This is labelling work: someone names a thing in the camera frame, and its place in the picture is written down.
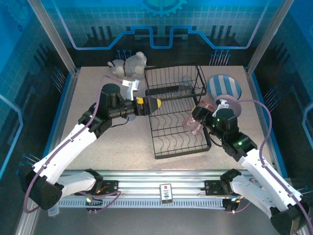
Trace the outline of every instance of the dish rack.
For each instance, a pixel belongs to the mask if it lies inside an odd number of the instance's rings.
[[[146,96],[158,98],[161,107],[149,115],[155,159],[208,151],[211,141],[206,128],[194,136],[182,123],[206,94],[203,71],[198,65],[145,69]]]

